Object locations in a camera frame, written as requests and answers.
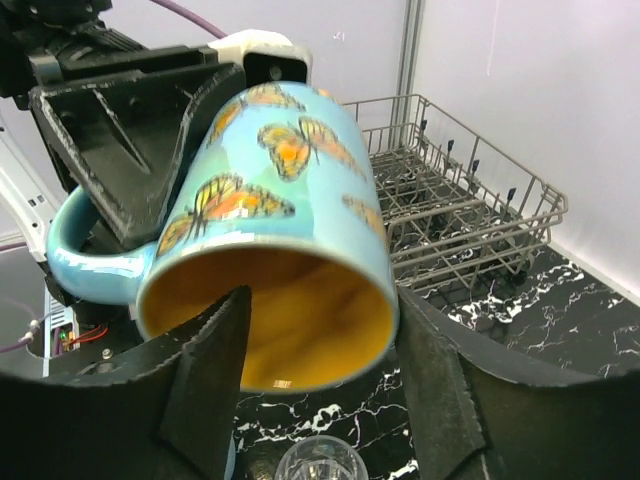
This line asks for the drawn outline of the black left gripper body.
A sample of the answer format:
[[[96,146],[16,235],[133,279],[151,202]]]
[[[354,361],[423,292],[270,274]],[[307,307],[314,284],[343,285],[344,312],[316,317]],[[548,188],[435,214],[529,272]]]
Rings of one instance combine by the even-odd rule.
[[[1,97],[22,111],[38,85],[103,81],[136,111],[161,88],[197,90],[220,70],[206,46],[149,48],[110,28],[100,14],[110,1],[3,1]]]

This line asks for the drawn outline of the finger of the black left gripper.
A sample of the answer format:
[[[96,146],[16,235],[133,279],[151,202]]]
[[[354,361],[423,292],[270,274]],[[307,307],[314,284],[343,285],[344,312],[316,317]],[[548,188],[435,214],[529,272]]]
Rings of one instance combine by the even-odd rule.
[[[156,239],[215,114],[246,86],[234,63],[40,86],[46,143],[125,249]]]
[[[81,251],[106,255],[120,253],[123,248],[105,221],[99,219],[92,226]],[[109,327],[107,335],[114,339],[116,345],[139,345],[142,342],[128,307],[81,300],[70,294],[55,279],[47,260],[42,263],[42,271],[49,293],[61,305],[71,308],[81,331],[87,333],[93,328],[98,328],[101,332],[103,327]]]

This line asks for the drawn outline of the blue butterfly mug orange inside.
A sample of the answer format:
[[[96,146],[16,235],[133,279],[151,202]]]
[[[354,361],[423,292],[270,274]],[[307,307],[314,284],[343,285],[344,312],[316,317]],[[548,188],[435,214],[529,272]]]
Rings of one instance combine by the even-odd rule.
[[[369,155],[322,90],[279,81],[229,100],[150,243],[84,253],[96,215],[82,189],[63,203],[47,239],[54,278],[79,299],[133,306],[148,340],[249,287],[245,391],[327,388],[393,343],[398,300]]]

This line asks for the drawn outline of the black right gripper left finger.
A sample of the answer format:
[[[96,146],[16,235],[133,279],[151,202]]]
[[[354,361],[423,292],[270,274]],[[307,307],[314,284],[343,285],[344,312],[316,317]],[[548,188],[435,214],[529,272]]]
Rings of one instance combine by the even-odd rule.
[[[1,377],[5,479],[229,479],[251,319],[241,286],[74,374]]]

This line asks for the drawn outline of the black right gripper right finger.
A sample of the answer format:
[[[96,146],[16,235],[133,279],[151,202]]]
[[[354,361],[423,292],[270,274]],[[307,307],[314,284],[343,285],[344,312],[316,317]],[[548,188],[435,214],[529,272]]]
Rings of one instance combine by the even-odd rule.
[[[528,357],[399,290],[397,358],[424,479],[635,479],[639,375]]]

